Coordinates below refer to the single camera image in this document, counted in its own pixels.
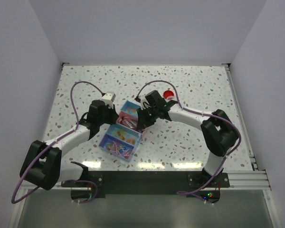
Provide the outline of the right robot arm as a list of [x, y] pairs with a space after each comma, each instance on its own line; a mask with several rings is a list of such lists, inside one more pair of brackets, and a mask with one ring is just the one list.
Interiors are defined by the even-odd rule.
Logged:
[[137, 130], [144, 130], [155, 124], [157, 119], [179, 122], [200, 130], [209, 150], [208, 160], [203, 168], [202, 181], [212, 187], [219, 181], [222, 163], [228, 152], [240, 140], [240, 133], [220, 109], [215, 112], [202, 111], [181, 107], [176, 99], [166, 100], [157, 90], [144, 96], [137, 96], [140, 103], [137, 109]]

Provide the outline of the pink candy bin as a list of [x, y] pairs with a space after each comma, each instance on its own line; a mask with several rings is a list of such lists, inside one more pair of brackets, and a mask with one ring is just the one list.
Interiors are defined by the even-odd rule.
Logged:
[[131, 115], [129, 113], [126, 113], [124, 111], [121, 111], [119, 113], [119, 117], [116, 120], [118, 124], [121, 124], [131, 130], [134, 130], [141, 134], [141, 138], [144, 138], [145, 131], [144, 130], [137, 130], [137, 124], [138, 124], [138, 117]]

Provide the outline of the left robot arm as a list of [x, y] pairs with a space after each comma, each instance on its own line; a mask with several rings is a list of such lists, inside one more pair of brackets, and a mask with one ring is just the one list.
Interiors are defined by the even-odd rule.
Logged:
[[117, 118], [112, 102], [93, 100], [86, 119], [81, 119], [78, 126], [54, 139], [36, 140], [30, 145], [19, 176], [45, 190], [52, 189], [58, 182], [70, 180], [77, 186], [85, 186], [89, 181], [87, 167], [78, 162], [63, 165], [62, 157], [96, 136], [103, 124], [116, 123]]

